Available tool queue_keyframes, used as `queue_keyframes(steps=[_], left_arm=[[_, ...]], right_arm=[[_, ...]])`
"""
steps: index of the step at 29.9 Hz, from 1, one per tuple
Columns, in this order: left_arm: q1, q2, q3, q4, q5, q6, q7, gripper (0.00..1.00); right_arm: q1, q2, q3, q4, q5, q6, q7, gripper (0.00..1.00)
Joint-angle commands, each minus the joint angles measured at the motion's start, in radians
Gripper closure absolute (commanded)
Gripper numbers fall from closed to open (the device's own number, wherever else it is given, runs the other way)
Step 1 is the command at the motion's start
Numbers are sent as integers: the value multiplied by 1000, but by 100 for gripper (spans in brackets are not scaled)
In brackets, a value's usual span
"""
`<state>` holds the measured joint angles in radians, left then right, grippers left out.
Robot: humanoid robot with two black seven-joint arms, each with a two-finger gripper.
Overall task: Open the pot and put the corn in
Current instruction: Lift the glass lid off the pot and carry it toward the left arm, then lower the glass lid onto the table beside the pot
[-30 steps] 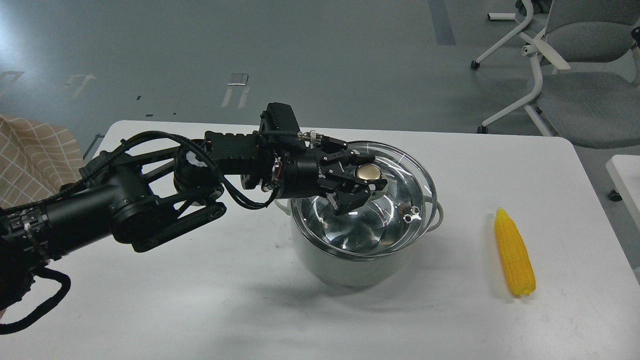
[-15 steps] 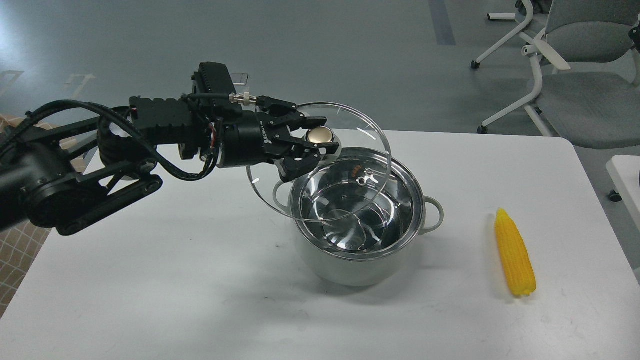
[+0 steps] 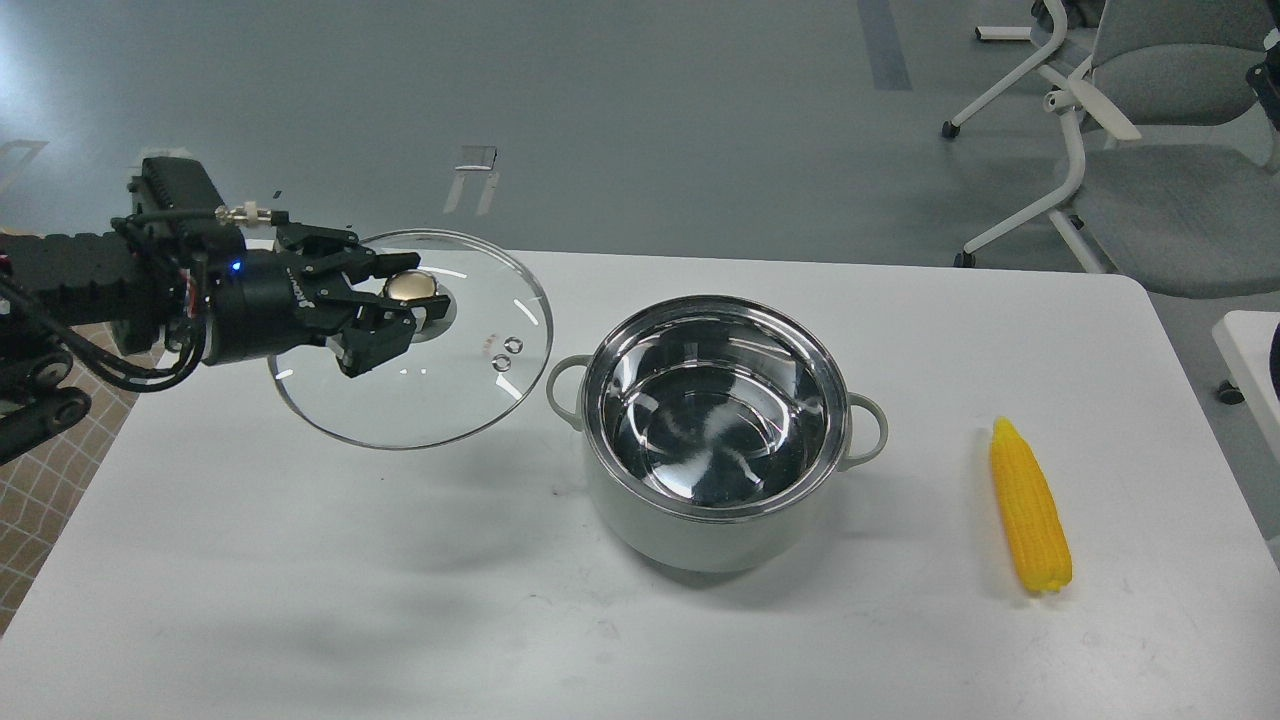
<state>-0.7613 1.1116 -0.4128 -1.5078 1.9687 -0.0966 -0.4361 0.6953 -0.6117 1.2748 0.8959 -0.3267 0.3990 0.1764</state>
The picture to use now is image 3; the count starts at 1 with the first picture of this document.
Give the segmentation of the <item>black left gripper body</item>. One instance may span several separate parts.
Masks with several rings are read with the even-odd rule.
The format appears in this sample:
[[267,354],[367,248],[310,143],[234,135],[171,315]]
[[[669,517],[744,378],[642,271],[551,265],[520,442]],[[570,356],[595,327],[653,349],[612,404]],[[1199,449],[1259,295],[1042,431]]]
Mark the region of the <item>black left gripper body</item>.
[[282,225],[271,249],[246,249],[224,263],[209,301],[205,363],[241,363],[323,346],[355,318],[355,305],[321,295],[349,291],[343,263],[356,234],[319,225]]

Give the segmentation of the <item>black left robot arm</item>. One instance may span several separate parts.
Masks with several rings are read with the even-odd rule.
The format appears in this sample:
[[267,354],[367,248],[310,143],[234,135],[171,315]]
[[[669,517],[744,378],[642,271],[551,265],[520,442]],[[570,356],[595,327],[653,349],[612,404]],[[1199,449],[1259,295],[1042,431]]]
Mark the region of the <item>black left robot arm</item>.
[[227,204],[204,165],[146,158],[132,210],[104,234],[3,236],[3,461],[86,419],[81,366],[136,395],[198,365],[330,347],[362,375],[404,354],[453,302],[416,252]]

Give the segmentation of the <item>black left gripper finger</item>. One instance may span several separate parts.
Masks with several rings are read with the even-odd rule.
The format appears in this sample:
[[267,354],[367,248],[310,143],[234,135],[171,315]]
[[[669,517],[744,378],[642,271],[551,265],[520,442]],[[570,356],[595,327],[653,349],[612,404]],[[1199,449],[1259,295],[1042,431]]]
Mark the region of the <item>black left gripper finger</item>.
[[340,372],[355,378],[404,354],[425,325],[448,313],[448,297],[389,299],[370,293],[355,296],[355,310],[335,333],[335,356]]
[[303,278],[317,284],[347,286],[370,278],[389,279],[417,269],[420,255],[412,251],[384,252],[360,243],[352,234],[310,234],[301,241]]

